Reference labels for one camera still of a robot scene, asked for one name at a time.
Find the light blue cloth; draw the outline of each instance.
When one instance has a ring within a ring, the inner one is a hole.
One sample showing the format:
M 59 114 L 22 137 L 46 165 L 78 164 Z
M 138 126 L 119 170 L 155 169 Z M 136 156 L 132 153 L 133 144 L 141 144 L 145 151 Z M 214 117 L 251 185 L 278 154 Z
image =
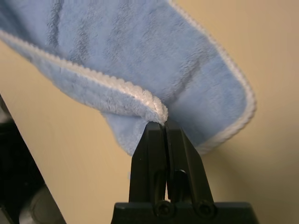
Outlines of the light blue cloth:
M 164 122 L 161 114 L 147 102 L 86 78 L 85 71 L 41 57 L 6 34 L 149 90 L 200 153 L 235 134 L 255 109 L 252 90 L 238 68 L 172 2 L 0 0 L 0 30 L 0 38 L 62 92 L 101 111 L 130 155 L 148 121 Z

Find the beige wall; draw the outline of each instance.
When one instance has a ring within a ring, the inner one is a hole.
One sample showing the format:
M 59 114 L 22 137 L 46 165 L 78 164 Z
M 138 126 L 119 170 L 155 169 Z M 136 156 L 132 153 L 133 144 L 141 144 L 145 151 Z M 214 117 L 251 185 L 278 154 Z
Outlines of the beige wall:
M 250 201 L 262 224 L 299 222 L 299 2 L 179 0 L 246 74 L 256 116 L 204 157 L 218 201 Z M 101 115 L 0 43 L 0 92 L 69 224 L 110 223 L 128 198 L 128 157 Z

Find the microfiber towel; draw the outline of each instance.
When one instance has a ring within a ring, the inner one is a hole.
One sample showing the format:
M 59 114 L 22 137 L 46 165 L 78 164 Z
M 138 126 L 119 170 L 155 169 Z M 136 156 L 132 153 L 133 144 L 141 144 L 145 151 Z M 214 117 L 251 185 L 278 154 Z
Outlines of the microfiber towel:
M 0 39 L 99 110 L 130 155 L 149 121 L 172 118 L 203 154 L 255 110 L 244 75 L 172 1 L 0 0 Z

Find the gray object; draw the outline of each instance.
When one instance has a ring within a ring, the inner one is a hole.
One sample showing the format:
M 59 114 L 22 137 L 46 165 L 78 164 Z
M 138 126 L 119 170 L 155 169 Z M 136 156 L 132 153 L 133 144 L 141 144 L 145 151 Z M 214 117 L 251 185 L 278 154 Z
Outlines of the gray object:
M 38 191 L 20 213 L 20 224 L 66 224 L 47 187 Z

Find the black metal part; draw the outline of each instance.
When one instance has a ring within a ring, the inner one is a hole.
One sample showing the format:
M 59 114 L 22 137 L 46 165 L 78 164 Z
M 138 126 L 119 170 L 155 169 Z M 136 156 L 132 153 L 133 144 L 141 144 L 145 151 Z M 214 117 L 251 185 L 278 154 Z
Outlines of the black metal part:
M 165 186 L 168 198 L 165 201 Z M 148 123 L 132 157 L 129 203 L 112 224 L 258 224 L 249 203 L 214 203 L 201 158 L 172 121 Z

